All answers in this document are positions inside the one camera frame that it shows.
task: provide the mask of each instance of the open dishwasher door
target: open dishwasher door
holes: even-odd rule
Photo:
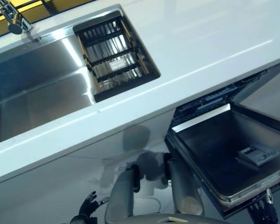
[[[176,109],[166,143],[227,218],[280,188],[280,63]]]

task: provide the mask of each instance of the faucet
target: faucet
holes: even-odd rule
[[[29,32],[32,25],[18,12],[10,0],[0,0],[0,12],[8,21],[8,30],[14,34]]]

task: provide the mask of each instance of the stainless steel sink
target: stainless steel sink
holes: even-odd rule
[[[0,142],[95,103],[71,30],[0,54]]]
[[[118,8],[29,39],[0,54],[0,142],[159,77]]]

